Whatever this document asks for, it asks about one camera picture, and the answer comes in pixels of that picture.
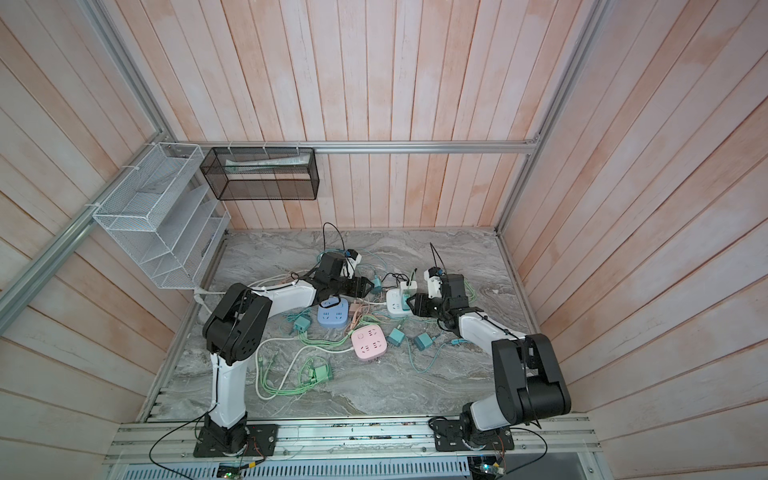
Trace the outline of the blue power strip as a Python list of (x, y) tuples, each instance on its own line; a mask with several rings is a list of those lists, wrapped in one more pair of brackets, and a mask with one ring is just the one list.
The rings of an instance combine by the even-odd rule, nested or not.
[(345, 328), (349, 323), (349, 302), (345, 298), (330, 297), (318, 305), (317, 321), (328, 329)]

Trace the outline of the white power strip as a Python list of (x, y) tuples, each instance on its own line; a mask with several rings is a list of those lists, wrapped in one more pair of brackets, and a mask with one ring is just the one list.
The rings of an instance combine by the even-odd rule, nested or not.
[(398, 287), (386, 292), (386, 307), (392, 317), (399, 318), (411, 314), (407, 300), (418, 291), (416, 281), (401, 281)]

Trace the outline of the teal USB charger with green cable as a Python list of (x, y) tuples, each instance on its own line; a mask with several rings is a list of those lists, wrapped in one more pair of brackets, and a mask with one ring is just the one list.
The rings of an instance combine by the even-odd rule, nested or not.
[(405, 333), (399, 328), (393, 328), (387, 335), (387, 342), (395, 347), (399, 347), (405, 341)]

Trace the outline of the pink power strip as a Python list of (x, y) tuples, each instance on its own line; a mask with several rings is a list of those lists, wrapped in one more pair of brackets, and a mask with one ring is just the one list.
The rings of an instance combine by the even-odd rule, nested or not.
[(387, 351), (387, 341), (378, 325), (367, 325), (351, 332), (354, 353), (361, 361), (371, 361)]

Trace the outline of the light green USB charger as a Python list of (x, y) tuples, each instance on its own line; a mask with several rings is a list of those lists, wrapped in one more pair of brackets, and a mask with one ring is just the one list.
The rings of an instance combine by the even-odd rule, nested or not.
[(329, 364), (319, 365), (311, 368), (310, 380), (313, 383), (327, 382), (332, 378), (333, 373)]

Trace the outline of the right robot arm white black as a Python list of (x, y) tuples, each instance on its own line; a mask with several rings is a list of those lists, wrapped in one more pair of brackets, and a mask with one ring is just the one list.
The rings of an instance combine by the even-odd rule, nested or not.
[(546, 335), (515, 332), (472, 306), (461, 274), (433, 267), (425, 280), (427, 291), (407, 299), (411, 312), (436, 319), (441, 329), (492, 359), (494, 393), (464, 407), (460, 419), (466, 436), (571, 411), (566, 381)]

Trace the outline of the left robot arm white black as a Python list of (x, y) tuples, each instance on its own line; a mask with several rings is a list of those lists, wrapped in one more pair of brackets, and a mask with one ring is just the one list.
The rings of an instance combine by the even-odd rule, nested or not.
[(328, 252), (296, 280), (267, 287), (234, 283), (226, 290), (202, 330), (213, 368), (207, 424), (227, 430), (246, 417), (248, 361), (261, 343), (269, 318), (331, 297), (364, 298), (370, 293), (373, 283), (356, 273), (361, 261), (356, 250)]

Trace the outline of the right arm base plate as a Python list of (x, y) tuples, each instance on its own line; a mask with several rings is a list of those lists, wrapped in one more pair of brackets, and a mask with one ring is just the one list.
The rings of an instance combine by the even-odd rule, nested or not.
[(433, 432), (435, 449), (438, 452), (468, 450), (507, 451), (514, 449), (512, 435), (506, 430), (477, 430), (471, 420), (449, 420), (446, 417), (432, 417), (427, 422)]

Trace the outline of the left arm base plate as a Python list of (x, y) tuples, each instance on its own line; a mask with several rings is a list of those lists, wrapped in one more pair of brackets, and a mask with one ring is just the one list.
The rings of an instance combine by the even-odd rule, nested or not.
[(200, 431), (193, 457), (269, 457), (274, 454), (278, 429), (277, 424), (240, 423), (231, 428), (223, 428), (216, 423), (206, 423)]

